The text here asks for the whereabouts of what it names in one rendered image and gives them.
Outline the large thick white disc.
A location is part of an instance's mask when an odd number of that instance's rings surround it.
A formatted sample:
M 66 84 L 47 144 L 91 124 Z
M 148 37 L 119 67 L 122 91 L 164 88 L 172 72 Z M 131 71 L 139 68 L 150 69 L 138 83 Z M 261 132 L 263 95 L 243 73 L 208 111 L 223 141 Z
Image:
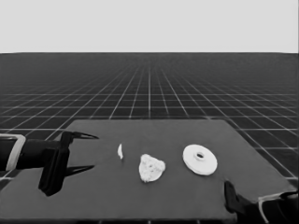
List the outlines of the large thick white disc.
M 182 159 L 197 175 L 212 175 L 218 168 L 216 156 L 206 147 L 191 144 L 184 148 Z

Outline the white round carrier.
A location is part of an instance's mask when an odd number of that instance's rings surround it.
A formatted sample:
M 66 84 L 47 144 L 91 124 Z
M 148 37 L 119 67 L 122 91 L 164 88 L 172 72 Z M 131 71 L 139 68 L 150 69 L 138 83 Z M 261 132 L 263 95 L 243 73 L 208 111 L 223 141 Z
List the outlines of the white round carrier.
M 158 160 L 158 159 L 152 157 L 152 162 L 155 162 L 156 160 Z M 142 163 L 141 160 L 140 160 L 140 163 L 139 163 L 139 166 L 138 166 L 138 172 L 140 173 L 142 171 L 148 171 L 147 170 L 147 164 Z M 163 173 L 156 173 L 155 171 L 152 172 L 151 173 L 151 181 L 150 182 L 158 180 L 162 176 L 162 174 Z

